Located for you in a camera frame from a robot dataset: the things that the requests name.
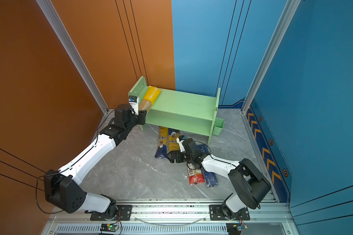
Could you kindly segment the yellow blue spaghetti bag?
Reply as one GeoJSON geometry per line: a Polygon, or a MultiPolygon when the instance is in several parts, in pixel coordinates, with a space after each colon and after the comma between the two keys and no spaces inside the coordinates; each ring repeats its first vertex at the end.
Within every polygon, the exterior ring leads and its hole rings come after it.
{"type": "Polygon", "coordinates": [[[156,159],[166,158],[167,149],[168,149],[168,128],[160,126],[155,158],[156,159]]]}

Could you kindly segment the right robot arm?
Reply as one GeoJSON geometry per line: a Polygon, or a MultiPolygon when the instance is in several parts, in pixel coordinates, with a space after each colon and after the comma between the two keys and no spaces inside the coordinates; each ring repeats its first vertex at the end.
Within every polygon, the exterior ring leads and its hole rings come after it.
{"type": "Polygon", "coordinates": [[[235,192],[221,204],[219,216],[226,220],[240,219],[245,209],[259,209],[260,203],[272,189],[271,183],[254,165],[244,158],[230,161],[214,156],[210,148],[185,136],[176,139],[178,148],[167,153],[171,163],[187,163],[191,170],[215,173],[230,180],[235,192]]]}

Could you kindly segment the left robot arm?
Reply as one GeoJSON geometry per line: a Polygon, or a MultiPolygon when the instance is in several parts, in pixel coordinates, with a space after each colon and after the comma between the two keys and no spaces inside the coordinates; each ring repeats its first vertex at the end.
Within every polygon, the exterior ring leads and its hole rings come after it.
{"type": "Polygon", "coordinates": [[[115,219],[118,214],[116,200],[106,195],[88,193],[80,184],[107,153],[127,139],[135,126],[146,123],[147,113],[134,103],[119,105],[114,110],[114,118],[97,132],[97,137],[85,150],[59,170],[45,173],[45,200],[67,213],[88,211],[105,220],[115,219]]]}

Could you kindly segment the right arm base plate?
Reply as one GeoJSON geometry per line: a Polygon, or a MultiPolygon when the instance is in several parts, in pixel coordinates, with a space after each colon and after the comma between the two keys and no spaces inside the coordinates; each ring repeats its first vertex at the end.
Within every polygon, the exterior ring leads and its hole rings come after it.
{"type": "Polygon", "coordinates": [[[237,212],[232,212],[228,207],[222,205],[209,205],[210,220],[241,220],[249,221],[250,214],[247,207],[240,209],[237,212]]]}

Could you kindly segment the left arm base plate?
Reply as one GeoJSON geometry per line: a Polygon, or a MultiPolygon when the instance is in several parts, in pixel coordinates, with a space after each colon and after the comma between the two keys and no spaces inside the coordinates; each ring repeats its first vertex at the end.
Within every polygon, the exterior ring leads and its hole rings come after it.
{"type": "Polygon", "coordinates": [[[105,212],[92,212],[91,221],[129,221],[132,213],[132,205],[110,206],[105,212]]]}

